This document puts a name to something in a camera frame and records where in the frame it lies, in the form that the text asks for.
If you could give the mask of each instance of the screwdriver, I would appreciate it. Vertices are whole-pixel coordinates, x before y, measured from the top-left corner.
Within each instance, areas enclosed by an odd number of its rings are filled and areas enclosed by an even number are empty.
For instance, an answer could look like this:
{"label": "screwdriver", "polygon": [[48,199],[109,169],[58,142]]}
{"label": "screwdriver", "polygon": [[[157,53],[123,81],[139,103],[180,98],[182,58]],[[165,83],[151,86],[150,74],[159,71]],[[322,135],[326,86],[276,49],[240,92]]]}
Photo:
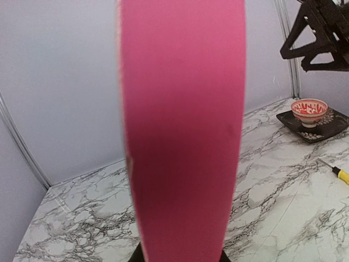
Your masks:
{"label": "screwdriver", "polygon": [[342,179],[344,182],[346,182],[347,184],[349,184],[349,174],[344,172],[343,170],[339,169],[336,166],[331,166],[330,164],[326,163],[324,160],[322,159],[317,159],[318,161],[320,161],[321,163],[329,166],[330,168],[332,168],[332,172],[335,173],[338,178]]}

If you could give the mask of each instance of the bowl rim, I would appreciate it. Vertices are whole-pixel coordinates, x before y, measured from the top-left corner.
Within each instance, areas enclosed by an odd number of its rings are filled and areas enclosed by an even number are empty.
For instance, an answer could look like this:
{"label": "bowl rim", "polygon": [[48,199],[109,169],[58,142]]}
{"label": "bowl rim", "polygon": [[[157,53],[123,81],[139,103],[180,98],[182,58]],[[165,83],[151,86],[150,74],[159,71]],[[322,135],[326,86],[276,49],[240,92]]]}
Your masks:
{"label": "bowl rim", "polygon": [[[313,101],[313,102],[319,102],[319,103],[322,103],[326,106],[326,109],[324,112],[322,113],[318,113],[318,114],[303,114],[303,113],[298,113],[296,111],[293,110],[293,106],[298,104],[298,103],[302,103],[302,102],[305,102],[305,101]],[[292,104],[291,104],[291,110],[294,114],[296,114],[297,116],[301,116],[301,117],[306,117],[306,118],[312,118],[312,117],[319,117],[319,116],[323,116],[327,113],[328,111],[328,105],[326,102],[322,101],[322,100],[319,100],[319,99],[313,99],[313,98],[304,98],[304,99],[300,99],[300,100],[297,100],[297,101],[294,101]]]}

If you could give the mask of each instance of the yellow screwdriver handle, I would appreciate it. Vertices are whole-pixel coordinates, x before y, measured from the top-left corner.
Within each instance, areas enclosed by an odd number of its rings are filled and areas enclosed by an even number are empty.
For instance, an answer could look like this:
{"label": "yellow screwdriver handle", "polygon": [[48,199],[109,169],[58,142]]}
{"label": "yellow screwdriver handle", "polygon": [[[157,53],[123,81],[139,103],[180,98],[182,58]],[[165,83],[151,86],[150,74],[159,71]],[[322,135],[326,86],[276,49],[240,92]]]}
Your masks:
{"label": "yellow screwdriver handle", "polygon": [[338,173],[338,178],[349,184],[349,174],[345,173],[343,170],[340,170]]}

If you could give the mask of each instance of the red and white bowl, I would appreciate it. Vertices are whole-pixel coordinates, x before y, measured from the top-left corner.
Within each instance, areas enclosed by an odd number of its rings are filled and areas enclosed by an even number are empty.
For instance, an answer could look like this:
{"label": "red and white bowl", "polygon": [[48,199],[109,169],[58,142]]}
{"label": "red and white bowl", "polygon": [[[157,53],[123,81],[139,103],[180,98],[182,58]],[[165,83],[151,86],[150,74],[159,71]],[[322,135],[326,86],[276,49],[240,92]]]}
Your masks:
{"label": "red and white bowl", "polygon": [[327,113],[328,105],[317,99],[301,99],[294,102],[291,109],[304,127],[313,128]]}

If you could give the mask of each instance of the metal edge strip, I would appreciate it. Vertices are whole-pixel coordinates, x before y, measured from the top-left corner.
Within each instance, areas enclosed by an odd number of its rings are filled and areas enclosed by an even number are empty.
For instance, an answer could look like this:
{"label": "metal edge strip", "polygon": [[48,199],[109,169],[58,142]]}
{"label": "metal edge strip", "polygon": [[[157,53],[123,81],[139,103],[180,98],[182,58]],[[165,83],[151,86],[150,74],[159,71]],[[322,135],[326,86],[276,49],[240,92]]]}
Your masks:
{"label": "metal edge strip", "polygon": [[[291,26],[285,0],[273,0],[273,2],[280,20],[282,36],[284,37],[284,40],[286,40],[288,35],[290,34]],[[301,85],[299,77],[299,64],[297,59],[288,60],[288,70],[291,79],[292,98],[300,98]]]}
{"label": "metal edge strip", "polygon": [[20,151],[24,160],[28,164],[29,168],[33,172],[35,178],[39,181],[39,183],[48,190],[52,184],[49,179],[45,176],[43,171],[40,169],[38,163],[35,161],[33,155],[30,153],[26,143],[24,142],[21,134],[19,133],[11,114],[5,104],[4,98],[0,92],[0,117],[3,120],[6,129],[8,130],[10,136],[12,137],[16,147]]}

